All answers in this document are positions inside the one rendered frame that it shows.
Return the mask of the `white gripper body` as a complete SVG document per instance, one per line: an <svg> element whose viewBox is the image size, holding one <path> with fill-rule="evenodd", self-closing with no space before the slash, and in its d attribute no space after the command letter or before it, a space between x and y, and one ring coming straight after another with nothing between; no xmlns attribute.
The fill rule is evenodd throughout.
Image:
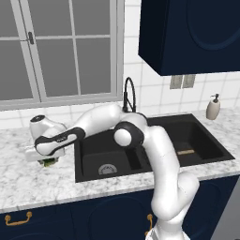
<svg viewBox="0 0 240 240"><path fill-rule="evenodd" d="M49 158L60 158L65 154L64 149L59 149L57 150L53 155L51 156L42 156L33 145L26 146L24 149L24 155L25 159L28 162L33 162L33 161L41 161Z"/></svg>

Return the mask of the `green sponge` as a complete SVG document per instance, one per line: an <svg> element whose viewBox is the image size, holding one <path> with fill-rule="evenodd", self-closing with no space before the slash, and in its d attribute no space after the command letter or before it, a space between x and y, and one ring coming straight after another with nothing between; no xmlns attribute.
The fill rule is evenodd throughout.
<svg viewBox="0 0 240 240"><path fill-rule="evenodd" d="M38 163L43 167L49 167L58 161L57 157L39 160Z"/></svg>

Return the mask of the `black double sink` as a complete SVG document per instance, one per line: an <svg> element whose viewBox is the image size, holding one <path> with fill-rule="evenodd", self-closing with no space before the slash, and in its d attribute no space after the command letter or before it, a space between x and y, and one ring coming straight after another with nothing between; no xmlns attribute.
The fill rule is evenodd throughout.
<svg viewBox="0 0 240 240"><path fill-rule="evenodd" d="M188 149L195 151L194 154L177 155L182 167L234 159L191 113L152 117L147 123L166 129L176 154ZM74 158L77 183L151 171L144 149L140 146L133 149L120 147L114 141L111 129L76 141Z"/></svg>

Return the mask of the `dark blue drawer front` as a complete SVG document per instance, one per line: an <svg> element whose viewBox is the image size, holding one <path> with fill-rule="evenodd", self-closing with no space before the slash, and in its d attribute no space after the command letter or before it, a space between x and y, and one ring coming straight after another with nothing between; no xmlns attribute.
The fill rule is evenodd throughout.
<svg viewBox="0 0 240 240"><path fill-rule="evenodd" d="M25 220L28 211L33 213L28 223L6 226L5 215L12 222ZM0 240L75 240L70 210L60 204L0 214Z"/></svg>

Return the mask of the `dark blue cupboard door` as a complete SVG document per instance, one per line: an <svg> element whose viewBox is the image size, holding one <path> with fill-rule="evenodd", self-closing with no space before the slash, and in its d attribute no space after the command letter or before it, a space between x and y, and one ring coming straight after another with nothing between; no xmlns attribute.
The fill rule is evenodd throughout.
<svg viewBox="0 0 240 240"><path fill-rule="evenodd" d="M74 202L71 214L77 240L145 240L153 190Z"/></svg>
<svg viewBox="0 0 240 240"><path fill-rule="evenodd" d="M211 239L238 178L234 175L200 182L183 223L190 240Z"/></svg>

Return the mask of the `black arched tap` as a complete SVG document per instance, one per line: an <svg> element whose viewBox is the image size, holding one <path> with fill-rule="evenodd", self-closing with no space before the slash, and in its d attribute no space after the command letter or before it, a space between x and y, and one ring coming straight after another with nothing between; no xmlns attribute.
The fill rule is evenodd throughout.
<svg viewBox="0 0 240 240"><path fill-rule="evenodd" d="M131 85L132 90L132 101L130 102L128 99L128 83ZM127 77L125 80L124 85L124 95L123 95L123 112L128 113L128 106L130 107L131 111L133 113L136 112L136 92L135 92L135 86L130 77Z"/></svg>

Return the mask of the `grey framed window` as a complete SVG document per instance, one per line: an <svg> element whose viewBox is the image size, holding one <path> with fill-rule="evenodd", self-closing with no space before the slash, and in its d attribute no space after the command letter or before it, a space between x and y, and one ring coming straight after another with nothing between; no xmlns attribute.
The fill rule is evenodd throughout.
<svg viewBox="0 0 240 240"><path fill-rule="evenodd" d="M0 0L0 110L121 99L123 36L124 0Z"/></svg>

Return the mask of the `brown wooden stick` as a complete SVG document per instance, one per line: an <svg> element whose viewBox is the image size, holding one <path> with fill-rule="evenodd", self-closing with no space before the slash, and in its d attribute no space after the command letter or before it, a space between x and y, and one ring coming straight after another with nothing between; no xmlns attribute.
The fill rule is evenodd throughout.
<svg viewBox="0 0 240 240"><path fill-rule="evenodd" d="M182 155L189 155L189 154L194 154L195 151L193 149L188 149L188 150L183 150L183 151L177 151L178 156Z"/></svg>

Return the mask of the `beige soap dispenser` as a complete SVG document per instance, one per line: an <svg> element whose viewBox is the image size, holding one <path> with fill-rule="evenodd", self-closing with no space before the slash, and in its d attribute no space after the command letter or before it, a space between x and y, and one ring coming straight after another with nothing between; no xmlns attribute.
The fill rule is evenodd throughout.
<svg viewBox="0 0 240 240"><path fill-rule="evenodd" d="M219 94L214 94L209 101L206 108L206 118L209 120L215 120L220 111L220 102L218 100Z"/></svg>

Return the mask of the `grey appliance front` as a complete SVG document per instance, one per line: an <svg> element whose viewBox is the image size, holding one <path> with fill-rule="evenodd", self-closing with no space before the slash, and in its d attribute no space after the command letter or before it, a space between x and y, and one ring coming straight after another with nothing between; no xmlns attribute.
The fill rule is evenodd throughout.
<svg viewBox="0 0 240 240"><path fill-rule="evenodd" d="M240 178L232 191L211 240L240 240Z"/></svg>

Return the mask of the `grey wall socket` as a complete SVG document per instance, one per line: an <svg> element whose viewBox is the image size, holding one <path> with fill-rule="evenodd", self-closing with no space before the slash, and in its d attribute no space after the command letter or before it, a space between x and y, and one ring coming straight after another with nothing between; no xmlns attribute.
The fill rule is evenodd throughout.
<svg viewBox="0 0 240 240"><path fill-rule="evenodd" d="M192 88L195 83L195 74L189 74L184 76L183 87L184 88Z"/></svg>
<svg viewBox="0 0 240 240"><path fill-rule="evenodd" d="M172 75L170 88L171 89L180 89L183 81L182 75Z"/></svg>

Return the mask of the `dark blue wall cupboard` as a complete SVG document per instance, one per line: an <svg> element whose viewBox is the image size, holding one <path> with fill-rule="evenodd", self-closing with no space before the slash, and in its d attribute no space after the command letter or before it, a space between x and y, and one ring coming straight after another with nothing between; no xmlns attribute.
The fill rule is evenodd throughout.
<svg viewBox="0 0 240 240"><path fill-rule="evenodd" d="M139 56L161 76L240 71L240 0L142 0Z"/></svg>

